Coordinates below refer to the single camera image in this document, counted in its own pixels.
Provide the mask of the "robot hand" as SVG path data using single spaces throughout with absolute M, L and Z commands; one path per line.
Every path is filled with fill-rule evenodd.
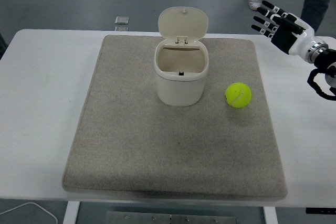
M 269 38 L 282 52 L 313 63 L 318 54 L 328 49 L 328 45 L 315 36 L 314 29 L 296 15 L 268 1 L 262 1 L 257 12 L 262 16 L 254 16 L 259 24 L 253 24 L 252 29 Z

